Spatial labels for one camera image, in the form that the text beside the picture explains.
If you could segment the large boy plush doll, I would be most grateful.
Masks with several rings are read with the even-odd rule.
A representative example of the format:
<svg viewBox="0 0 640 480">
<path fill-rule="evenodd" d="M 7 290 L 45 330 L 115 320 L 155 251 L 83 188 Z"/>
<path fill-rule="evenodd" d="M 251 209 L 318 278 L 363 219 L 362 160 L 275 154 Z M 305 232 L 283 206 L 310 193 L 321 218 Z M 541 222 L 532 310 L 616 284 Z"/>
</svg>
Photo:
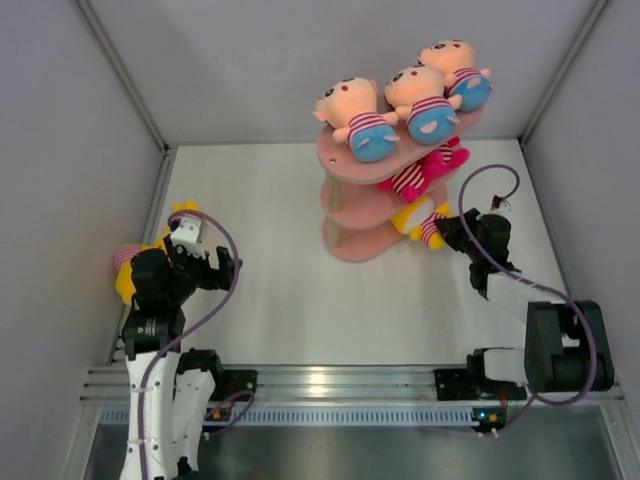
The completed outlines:
<svg viewBox="0 0 640 480">
<path fill-rule="evenodd" d="M 482 108 L 493 92 L 491 70 L 476 65 L 475 49 L 464 40 L 439 40 L 425 47 L 418 61 L 421 65 L 433 66 L 441 73 L 445 97 L 459 95 L 463 112 Z"/>
</svg>

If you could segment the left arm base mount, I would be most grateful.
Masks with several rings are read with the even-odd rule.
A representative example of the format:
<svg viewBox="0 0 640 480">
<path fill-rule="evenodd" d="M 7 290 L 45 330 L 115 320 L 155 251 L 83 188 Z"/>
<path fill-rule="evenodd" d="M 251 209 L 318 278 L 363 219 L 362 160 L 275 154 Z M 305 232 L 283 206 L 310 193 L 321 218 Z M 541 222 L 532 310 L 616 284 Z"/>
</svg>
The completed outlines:
<svg viewBox="0 0 640 480">
<path fill-rule="evenodd" d="M 251 390 L 255 391 L 258 372 L 254 369 L 226 369 L 214 376 L 215 390 L 212 401 L 222 401 L 234 393 Z"/>
</svg>

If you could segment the white pink plush glasses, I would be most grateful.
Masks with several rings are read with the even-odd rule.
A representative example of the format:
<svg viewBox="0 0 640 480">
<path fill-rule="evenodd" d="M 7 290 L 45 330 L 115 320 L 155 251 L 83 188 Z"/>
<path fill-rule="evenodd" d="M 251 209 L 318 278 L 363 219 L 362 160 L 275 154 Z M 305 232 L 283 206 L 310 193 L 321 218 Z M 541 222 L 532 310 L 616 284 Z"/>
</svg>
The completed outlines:
<svg viewBox="0 0 640 480">
<path fill-rule="evenodd" d="M 470 151 L 455 136 L 436 150 L 436 164 L 444 173 L 454 171 L 464 165 L 470 158 Z"/>
</svg>

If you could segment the yellow plush corner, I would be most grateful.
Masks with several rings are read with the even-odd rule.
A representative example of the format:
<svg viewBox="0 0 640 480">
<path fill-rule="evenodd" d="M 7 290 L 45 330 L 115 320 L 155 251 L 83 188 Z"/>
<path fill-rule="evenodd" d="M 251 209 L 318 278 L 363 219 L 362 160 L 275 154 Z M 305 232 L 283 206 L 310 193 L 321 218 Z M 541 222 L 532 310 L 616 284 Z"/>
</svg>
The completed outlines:
<svg viewBox="0 0 640 480">
<path fill-rule="evenodd" d="M 114 254 L 113 262 L 116 268 L 115 290 L 125 305 L 131 304 L 132 297 L 136 292 L 131 278 L 131 261 L 137 254 L 147 249 L 149 249 L 148 245 L 129 244 L 121 246 Z"/>
</svg>

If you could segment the yellow plush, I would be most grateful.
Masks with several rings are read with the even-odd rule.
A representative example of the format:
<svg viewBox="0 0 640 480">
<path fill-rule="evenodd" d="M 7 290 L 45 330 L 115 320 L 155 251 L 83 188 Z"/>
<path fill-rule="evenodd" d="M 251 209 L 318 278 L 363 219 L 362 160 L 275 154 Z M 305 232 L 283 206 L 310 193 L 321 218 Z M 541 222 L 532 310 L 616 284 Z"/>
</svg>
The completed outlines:
<svg viewBox="0 0 640 480">
<path fill-rule="evenodd" d="M 447 202 L 434 202 L 423 196 L 391 217 L 395 229 L 410 240 L 421 242 L 431 250 L 442 248 L 445 241 L 435 224 L 449 214 Z"/>
<path fill-rule="evenodd" d="M 183 203 L 174 203 L 173 206 L 172 206 L 171 213 L 174 214 L 174 213 L 182 211 L 182 210 L 193 210 L 193 211 L 196 211 L 196 212 L 200 212 L 201 211 L 199 205 L 195 201 L 186 200 Z M 166 247 L 165 247 L 165 244 L 164 244 L 164 237 L 167 236 L 170 233 L 171 233 L 171 228 L 170 228 L 168 223 L 165 223 L 164 226 L 161 228 L 157 239 L 153 243 L 153 247 L 154 248 L 160 248 L 161 250 L 166 251 Z"/>
</svg>

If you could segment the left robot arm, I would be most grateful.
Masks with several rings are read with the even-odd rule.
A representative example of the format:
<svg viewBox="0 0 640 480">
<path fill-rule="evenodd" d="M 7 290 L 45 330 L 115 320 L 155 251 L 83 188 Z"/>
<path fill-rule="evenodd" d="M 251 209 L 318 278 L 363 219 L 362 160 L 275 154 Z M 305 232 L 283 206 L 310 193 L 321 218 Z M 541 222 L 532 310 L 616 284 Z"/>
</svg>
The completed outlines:
<svg viewBox="0 0 640 480">
<path fill-rule="evenodd" d="M 196 290 L 234 287 L 241 261 L 198 243 L 165 236 L 156 246 L 123 250 L 116 289 L 131 310 L 121 331 L 129 381 L 123 479 L 196 479 L 206 408 L 226 386 L 213 350 L 182 351 L 183 304 Z"/>
</svg>

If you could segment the white pink plush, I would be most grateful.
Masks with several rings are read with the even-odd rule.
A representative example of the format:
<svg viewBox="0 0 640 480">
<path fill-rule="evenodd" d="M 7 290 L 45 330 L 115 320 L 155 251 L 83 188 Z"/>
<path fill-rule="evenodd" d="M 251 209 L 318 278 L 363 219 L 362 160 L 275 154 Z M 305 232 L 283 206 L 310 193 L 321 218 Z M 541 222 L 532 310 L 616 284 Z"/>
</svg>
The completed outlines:
<svg viewBox="0 0 640 480">
<path fill-rule="evenodd" d="M 398 173 L 379 182 L 382 191 L 392 191 L 404 203 L 410 204 L 423 195 L 428 187 L 445 174 L 446 162 L 440 151 L 433 151 Z"/>
</svg>

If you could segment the small boy plush doll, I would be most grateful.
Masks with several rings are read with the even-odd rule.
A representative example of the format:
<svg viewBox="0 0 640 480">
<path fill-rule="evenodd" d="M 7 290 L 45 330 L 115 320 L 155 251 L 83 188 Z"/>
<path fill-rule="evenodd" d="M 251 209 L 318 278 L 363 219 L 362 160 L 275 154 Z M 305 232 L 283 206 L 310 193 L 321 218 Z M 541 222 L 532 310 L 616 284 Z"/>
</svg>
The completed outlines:
<svg viewBox="0 0 640 480">
<path fill-rule="evenodd" d="M 339 81 L 316 101 L 314 116 L 332 128 L 336 144 L 346 144 L 362 163 L 376 163 L 393 153 L 400 137 L 395 111 L 378 109 L 373 79 L 349 77 Z"/>
</svg>

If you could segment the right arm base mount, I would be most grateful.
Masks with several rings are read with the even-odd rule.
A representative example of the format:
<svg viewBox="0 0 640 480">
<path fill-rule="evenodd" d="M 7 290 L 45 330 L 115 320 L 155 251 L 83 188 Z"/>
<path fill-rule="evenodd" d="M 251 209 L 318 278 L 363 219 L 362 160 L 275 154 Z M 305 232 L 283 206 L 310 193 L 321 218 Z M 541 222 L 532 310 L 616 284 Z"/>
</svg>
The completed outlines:
<svg viewBox="0 0 640 480">
<path fill-rule="evenodd" d="M 524 387 L 514 382 L 489 379 L 484 359 L 487 348 L 476 349 L 467 355 L 466 365 L 439 368 L 433 371 L 439 401 L 511 401 L 526 400 Z"/>
</svg>

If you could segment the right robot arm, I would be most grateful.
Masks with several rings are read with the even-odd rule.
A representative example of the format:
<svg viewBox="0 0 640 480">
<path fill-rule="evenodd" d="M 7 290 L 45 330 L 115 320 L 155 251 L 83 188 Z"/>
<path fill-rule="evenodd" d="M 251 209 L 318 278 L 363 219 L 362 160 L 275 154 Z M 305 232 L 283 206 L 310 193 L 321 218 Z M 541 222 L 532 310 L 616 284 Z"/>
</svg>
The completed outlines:
<svg viewBox="0 0 640 480">
<path fill-rule="evenodd" d="M 470 260 L 470 283 L 525 326 L 521 348 L 484 347 L 468 356 L 468 388 L 491 396 L 503 383 L 536 393 L 608 391 L 615 370 L 600 306 L 527 282 L 509 261 L 511 223 L 475 209 L 435 222 L 445 243 Z"/>
</svg>

